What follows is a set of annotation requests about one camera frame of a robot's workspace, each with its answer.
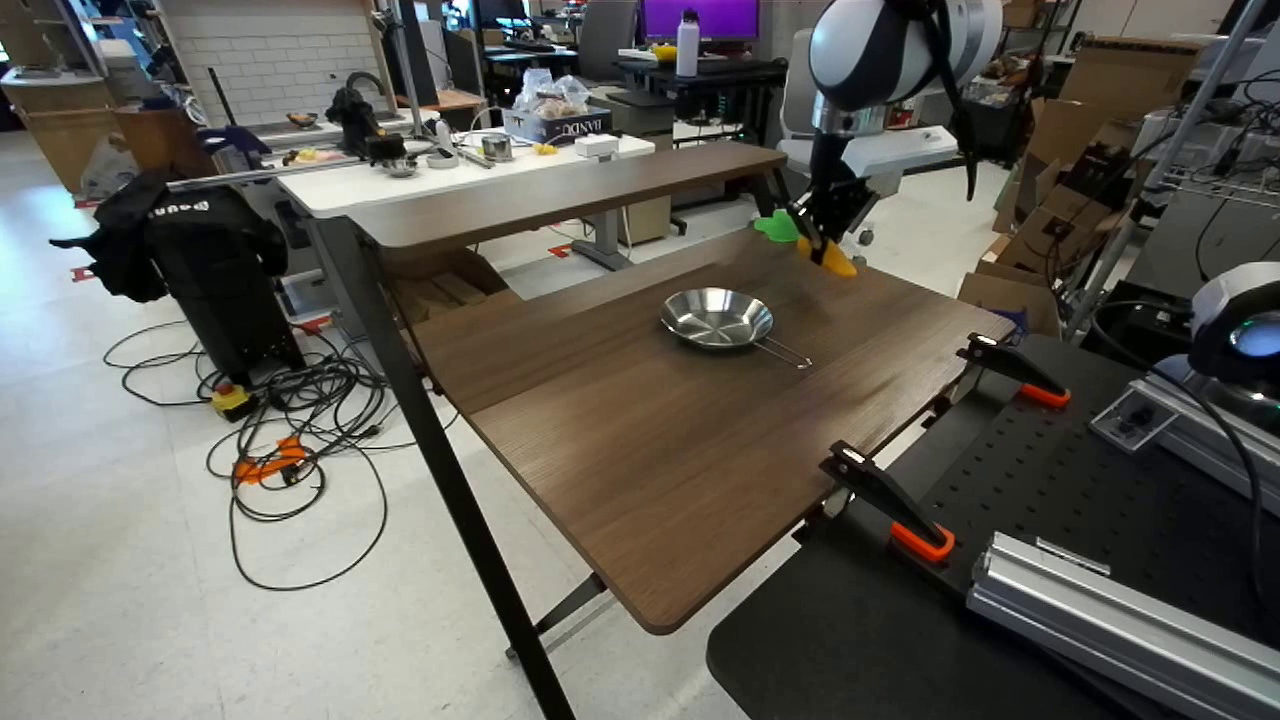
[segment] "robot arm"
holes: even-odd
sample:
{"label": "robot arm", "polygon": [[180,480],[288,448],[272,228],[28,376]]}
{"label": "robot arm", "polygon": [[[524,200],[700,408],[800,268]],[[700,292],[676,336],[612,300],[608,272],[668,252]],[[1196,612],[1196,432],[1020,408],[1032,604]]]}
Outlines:
{"label": "robot arm", "polygon": [[908,168],[936,164],[956,152],[948,128],[916,128],[892,136],[856,136],[860,116],[908,100],[932,80],[956,104],[956,136],[968,160],[968,196],[976,180],[972,128],[960,104],[960,84],[972,80],[1000,44],[1000,0],[832,0],[812,28],[812,188],[800,216],[812,224],[816,260],[828,240],[840,240],[872,212],[880,192],[876,172],[892,184]]}

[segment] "metal frame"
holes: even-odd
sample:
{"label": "metal frame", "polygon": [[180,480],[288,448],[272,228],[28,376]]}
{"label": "metal frame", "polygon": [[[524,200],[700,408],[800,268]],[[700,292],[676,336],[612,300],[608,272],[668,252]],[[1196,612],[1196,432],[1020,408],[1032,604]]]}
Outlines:
{"label": "metal frame", "polygon": [[556,624],[564,624],[572,612],[580,612],[584,604],[592,604],[600,592],[608,592],[608,584],[592,572],[588,580],[580,580],[556,608],[548,608],[548,616],[540,616],[532,624],[536,636],[548,636]]}
{"label": "metal frame", "polygon": [[1276,716],[1280,652],[1012,536],[976,564],[968,608],[1188,716]]}
{"label": "metal frame", "polygon": [[352,312],[352,320],[360,324],[360,332],[372,344],[372,356],[388,380],[388,388],[396,392],[396,404],[432,468],[432,480],[444,496],[444,508],[476,564],[476,576],[496,608],[496,620],[504,624],[512,652],[532,684],[532,696],[540,704],[544,716],[552,720],[572,720],[568,696],[560,688],[560,676],[548,660],[548,648],[540,644],[540,632],[528,620],[528,608],[520,600],[520,588],[484,524],[484,512],[476,504],[476,492],[448,444],[448,432],[432,408],[428,388],[420,384],[420,372],[392,324],[392,308],[380,296],[380,280],[376,280],[376,248],[372,240],[364,240],[364,232],[352,220],[312,220],[304,224],[316,256],[332,280],[332,292],[340,300],[344,312]]}

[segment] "cable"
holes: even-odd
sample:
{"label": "cable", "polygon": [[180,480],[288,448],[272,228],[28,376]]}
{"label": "cable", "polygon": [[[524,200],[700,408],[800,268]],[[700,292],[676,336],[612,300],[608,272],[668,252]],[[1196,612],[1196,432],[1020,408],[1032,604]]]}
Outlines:
{"label": "cable", "polygon": [[248,572],[248,564],[244,564],[244,556],[240,556],[240,532],[236,532],[236,512],[240,512],[240,508],[236,508],[236,500],[228,500],[228,544],[232,544],[232,564],[236,564],[236,572],[240,572],[240,580],[244,580],[244,584],[260,588],[260,592],[312,592],[312,588],[324,588],[324,584],[332,584],[332,580],[352,576],[352,572],[372,556],[372,548],[388,536],[388,524],[392,524],[392,500],[388,500],[388,484],[384,484],[380,468],[372,464],[372,456],[368,456],[368,452],[360,452],[360,448],[352,448],[352,452],[368,464],[372,484],[376,484],[376,496],[380,496],[380,520],[376,520],[372,540],[360,548],[360,556],[356,556],[356,560],[348,560],[344,568],[336,568],[336,572],[320,576],[320,580],[304,580],[304,584],[268,584],[268,580],[252,576],[252,572]]}
{"label": "cable", "polygon": [[1120,24],[1120,36],[1128,32],[1128,24],[1132,24],[1132,16],[1136,16],[1136,4],[1140,4],[1140,0],[1128,0],[1128,16],[1124,16],[1124,24]]}
{"label": "cable", "polygon": [[[232,488],[232,496],[228,496],[232,564],[236,564],[240,580],[260,592],[308,592],[308,588],[324,588],[324,584],[356,572],[372,556],[372,548],[384,540],[384,528],[392,516],[384,476],[368,456],[368,452],[388,452],[388,448],[360,448],[396,412],[396,408],[388,408],[388,388],[364,364],[360,352],[336,348],[328,336],[316,336],[316,340],[328,352],[316,356],[308,368],[280,372],[280,376],[256,384],[252,388],[260,400],[256,412],[248,412],[228,436],[220,436],[204,452],[204,472]],[[276,584],[276,580],[256,576],[244,564],[240,528],[244,524],[280,528],[288,520],[308,516],[328,496],[328,488],[332,488],[328,460],[340,452],[356,452],[372,472],[372,484],[380,496],[380,520],[376,520],[372,540],[344,568],[336,568],[320,580]],[[288,504],[288,500],[292,504],[288,508],[252,504],[252,488],[280,496],[280,504]]]}
{"label": "cable", "polygon": [[[200,360],[204,360],[204,348],[200,348],[200,344],[192,344],[192,348],[184,348],[184,352],[160,352],[160,356],[148,356],[148,360],[136,360],[136,364],[116,360],[116,352],[120,352],[124,344],[132,344],[132,340],[140,340],[140,336],[152,336],[152,332],[164,332],[164,328],[180,328],[180,324],[184,324],[184,320],[152,324],[152,328],[128,332],[128,336],[120,336],[116,344],[104,348],[100,360],[104,360],[104,368],[120,368],[120,388],[124,388],[128,396],[136,396],[136,400],[144,400],[144,404],[152,404],[152,408],[196,408],[196,404],[208,404],[208,392],[212,392],[212,384],[220,380],[220,372],[204,372],[204,368],[200,368]],[[184,364],[184,360],[192,360],[192,368],[196,368],[196,392],[192,392],[188,400],[156,400],[156,396],[148,396],[148,392],[140,392],[140,388],[132,384],[140,372],[172,368],[172,364]]]}
{"label": "cable", "polygon": [[1196,232],[1196,276],[1200,276],[1200,284],[1208,284],[1204,240],[1208,240],[1212,224],[1224,216],[1224,208],[1228,208],[1228,196],[1208,212],[1208,220]]}
{"label": "cable", "polygon": [[1104,316],[1108,308],[1144,308],[1144,304],[1140,304],[1140,300],[1104,304],[1104,308],[1096,312],[1096,320],[1092,320],[1096,340],[1104,340],[1124,364],[1148,368],[1148,372],[1160,376],[1168,388],[1176,388],[1180,396],[1188,396],[1188,400],[1228,436],[1228,444],[1232,444],[1232,452],[1236,452],[1236,460],[1240,460],[1240,472],[1248,476],[1248,592],[1252,592],[1252,600],[1256,600],[1256,608],[1260,608],[1256,616],[1260,616],[1264,632],[1268,632],[1272,640],[1280,640],[1276,620],[1272,620],[1272,616],[1280,616],[1280,612],[1272,608],[1272,596],[1268,596],[1268,584],[1264,584],[1264,520],[1268,520],[1264,484],[1260,484],[1260,472],[1256,472],[1256,464],[1252,464],[1240,432],[1212,408],[1212,400],[1208,400],[1204,392],[1184,388],[1176,376],[1168,376],[1168,372],[1156,368],[1156,364],[1144,364],[1132,348],[1124,348],[1124,344],[1100,324],[1100,316]]}

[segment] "monitor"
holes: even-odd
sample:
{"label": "monitor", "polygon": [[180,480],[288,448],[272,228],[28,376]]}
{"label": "monitor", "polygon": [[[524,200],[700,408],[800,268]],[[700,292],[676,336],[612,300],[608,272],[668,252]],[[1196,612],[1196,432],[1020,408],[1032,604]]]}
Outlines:
{"label": "monitor", "polygon": [[500,28],[500,16],[524,20],[524,0],[472,0],[472,8],[476,8],[476,28]]}
{"label": "monitor", "polygon": [[672,40],[684,8],[704,40],[760,40],[760,0],[644,0],[644,40]]}

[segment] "gray floor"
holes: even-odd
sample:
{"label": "gray floor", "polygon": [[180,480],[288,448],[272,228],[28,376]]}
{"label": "gray floor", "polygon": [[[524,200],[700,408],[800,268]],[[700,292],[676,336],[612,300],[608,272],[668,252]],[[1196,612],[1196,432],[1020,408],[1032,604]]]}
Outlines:
{"label": "gray floor", "polygon": [[[996,188],[992,168],[972,204],[960,172],[908,180],[872,216],[868,264],[952,296],[988,244]],[[744,204],[692,212],[688,240],[636,248],[636,260],[744,220]],[[348,580],[264,596],[232,572],[228,488],[204,476],[204,452],[228,424],[208,408],[136,404],[120,392],[120,372],[100,364],[112,340],[180,312],[172,300],[128,304],[96,280],[72,280],[88,260],[44,240],[84,228],[84,212],[68,204],[28,136],[0,136],[0,716],[536,716],[412,448],[376,456],[392,528]],[[552,292],[600,276],[548,252],[572,232],[564,224],[488,244],[484,256],[516,292]],[[128,344],[124,360],[188,344],[188,328],[168,328]],[[144,388],[192,392],[192,368],[148,376]],[[528,608],[552,608],[588,568],[464,420],[452,440]],[[344,480],[300,524],[244,532],[244,556],[260,576],[320,576],[368,540],[376,496],[360,460],[332,460],[332,476]],[[596,600],[552,636],[552,664],[576,712],[740,716],[704,672],[704,640],[788,552],[780,540],[676,636],[644,636],[620,604]]]}

